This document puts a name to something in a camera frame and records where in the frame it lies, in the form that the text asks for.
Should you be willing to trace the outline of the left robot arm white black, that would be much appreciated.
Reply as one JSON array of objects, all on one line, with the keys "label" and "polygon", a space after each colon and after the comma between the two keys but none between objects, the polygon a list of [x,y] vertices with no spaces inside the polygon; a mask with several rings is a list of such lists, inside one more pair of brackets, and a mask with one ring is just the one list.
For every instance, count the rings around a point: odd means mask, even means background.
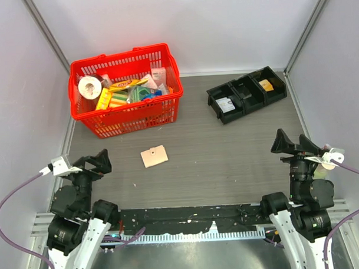
[{"label": "left robot arm white black", "polygon": [[66,155],[54,158],[45,173],[70,181],[54,194],[48,226],[48,255],[54,269],[91,269],[107,231],[120,223],[116,204],[91,201],[93,182],[112,171],[107,149],[70,163]]}]

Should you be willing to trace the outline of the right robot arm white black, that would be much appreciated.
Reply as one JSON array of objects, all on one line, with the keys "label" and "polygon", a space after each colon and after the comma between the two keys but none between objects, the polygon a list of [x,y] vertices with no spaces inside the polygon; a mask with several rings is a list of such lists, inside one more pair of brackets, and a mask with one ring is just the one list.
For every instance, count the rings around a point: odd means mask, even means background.
[{"label": "right robot arm white black", "polygon": [[333,269],[327,209],[334,206],[334,184],[314,177],[316,159],[324,149],[303,134],[294,143],[278,129],[271,152],[281,153],[281,162],[289,164],[289,196],[283,192],[264,195],[261,218],[278,231],[291,269]]}]

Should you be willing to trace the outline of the beige leather card holder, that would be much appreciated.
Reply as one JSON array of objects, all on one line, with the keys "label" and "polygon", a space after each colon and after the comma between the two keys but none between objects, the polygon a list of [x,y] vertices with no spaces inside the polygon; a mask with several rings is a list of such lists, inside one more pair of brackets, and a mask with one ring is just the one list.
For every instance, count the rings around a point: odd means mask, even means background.
[{"label": "beige leather card holder", "polygon": [[141,158],[145,168],[150,168],[169,160],[163,145],[152,147],[149,150],[141,152]]}]

